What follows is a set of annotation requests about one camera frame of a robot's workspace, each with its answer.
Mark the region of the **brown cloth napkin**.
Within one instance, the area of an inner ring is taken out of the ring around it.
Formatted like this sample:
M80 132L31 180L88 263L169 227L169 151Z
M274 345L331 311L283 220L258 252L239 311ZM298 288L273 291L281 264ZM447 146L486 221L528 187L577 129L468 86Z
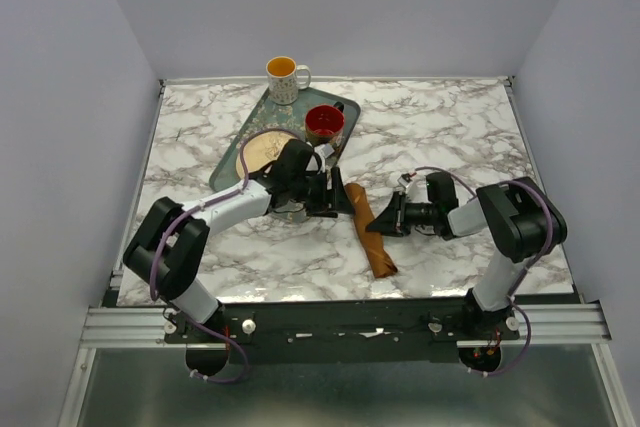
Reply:
M367 230L368 225L374 220L374 215L365 188L352 182L345 185L345 191L354 208L354 227L373 276L381 279L395 275L398 269L385 250L383 236Z

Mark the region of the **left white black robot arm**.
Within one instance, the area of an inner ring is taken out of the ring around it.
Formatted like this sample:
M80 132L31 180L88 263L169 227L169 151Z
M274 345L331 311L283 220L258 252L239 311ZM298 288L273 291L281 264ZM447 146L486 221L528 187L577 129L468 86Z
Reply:
M293 138L255 172L242 162L242 179L226 190L190 203L156 200L129 241L123 264L147 283L152 298L187 316L197 340L214 340L222 304L197 279L208 238L290 203L310 217L354 215L340 169L327 164L333 154L330 144L313 147Z

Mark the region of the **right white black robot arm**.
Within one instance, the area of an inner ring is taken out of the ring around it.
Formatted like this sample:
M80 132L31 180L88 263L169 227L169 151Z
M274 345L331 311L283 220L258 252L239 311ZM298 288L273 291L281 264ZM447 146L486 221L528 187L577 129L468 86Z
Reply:
M566 240L566 221L529 177L481 187L462 204L454 175L436 169L426 176L427 201L408 201L406 190L413 176L401 177L389 204L366 230L404 237L415 227L429 227L435 236L449 241L488 229L494 255L454 317L465 335L483 338L509 315L511 298L530 268Z

